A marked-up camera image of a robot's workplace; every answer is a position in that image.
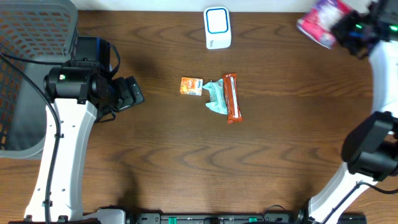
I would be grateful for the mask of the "teal snack packet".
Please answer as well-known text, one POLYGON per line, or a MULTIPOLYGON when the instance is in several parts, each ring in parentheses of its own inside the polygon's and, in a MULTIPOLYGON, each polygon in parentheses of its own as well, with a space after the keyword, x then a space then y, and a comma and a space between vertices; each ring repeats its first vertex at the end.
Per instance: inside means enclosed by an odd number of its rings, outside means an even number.
POLYGON ((210 94, 210 101, 206 103, 206 107, 215 113, 227 115, 223 79, 219 79, 216 82, 208 82, 203 86, 203 89, 208 90, 210 94))

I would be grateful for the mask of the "orange chocolate bar wrapper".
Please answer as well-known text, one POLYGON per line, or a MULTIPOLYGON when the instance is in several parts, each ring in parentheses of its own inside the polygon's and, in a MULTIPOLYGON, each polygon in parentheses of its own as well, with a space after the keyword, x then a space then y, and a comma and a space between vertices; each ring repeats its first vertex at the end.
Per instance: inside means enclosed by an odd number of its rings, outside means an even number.
POLYGON ((227 73, 223 75, 224 98, 228 112, 228 124, 243 121, 238 101, 236 77, 237 74, 235 73, 227 73))

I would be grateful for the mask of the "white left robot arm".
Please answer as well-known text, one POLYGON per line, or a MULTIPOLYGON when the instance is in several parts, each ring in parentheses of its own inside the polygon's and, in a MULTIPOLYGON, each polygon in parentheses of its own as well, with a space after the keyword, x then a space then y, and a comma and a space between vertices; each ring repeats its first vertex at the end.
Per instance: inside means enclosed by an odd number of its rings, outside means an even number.
POLYGON ((81 187, 91 129, 102 117, 142 103, 134 77, 73 65, 54 67, 45 77, 49 98, 39 176, 24 223, 131 223, 129 212, 108 206, 83 212, 81 187))

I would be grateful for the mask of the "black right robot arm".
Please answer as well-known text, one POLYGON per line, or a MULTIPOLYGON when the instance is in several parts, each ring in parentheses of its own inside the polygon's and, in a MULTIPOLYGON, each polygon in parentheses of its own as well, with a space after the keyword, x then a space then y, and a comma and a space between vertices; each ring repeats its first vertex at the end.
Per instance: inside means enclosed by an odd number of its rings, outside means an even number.
POLYGON ((340 168, 301 209, 297 223, 337 223, 361 193, 397 175, 397 8, 356 11, 331 28, 340 45, 356 54, 367 49, 373 72, 372 113, 344 140, 340 168))

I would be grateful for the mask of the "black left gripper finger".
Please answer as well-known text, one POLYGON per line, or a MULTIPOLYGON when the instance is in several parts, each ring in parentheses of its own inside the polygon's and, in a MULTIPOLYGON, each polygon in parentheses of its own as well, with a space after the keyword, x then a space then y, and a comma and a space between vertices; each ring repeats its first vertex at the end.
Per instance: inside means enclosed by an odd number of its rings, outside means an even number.
POLYGON ((127 81, 123 77, 113 80, 114 88, 118 91, 119 103, 117 106, 118 111, 126 110, 133 106, 134 98, 127 81))
POLYGON ((144 95, 142 94, 141 89, 139 88, 139 85, 138 85, 136 79, 133 76, 131 76, 131 77, 128 77, 126 79, 126 81, 129 86, 129 90, 131 92, 131 96, 133 99, 133 105, 138 105, 138 104, 143 103, 145 101, 144 95))

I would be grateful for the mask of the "purple pad package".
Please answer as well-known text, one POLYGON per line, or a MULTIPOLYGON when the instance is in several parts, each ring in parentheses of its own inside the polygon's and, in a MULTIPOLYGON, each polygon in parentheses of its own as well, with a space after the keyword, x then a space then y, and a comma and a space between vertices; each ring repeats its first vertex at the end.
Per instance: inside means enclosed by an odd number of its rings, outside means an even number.
POLYGON ((341 0, 319 0, 297 21, 297 28, 319 45, 331 49, 336 42, 331 28, 352 10, 341 0))

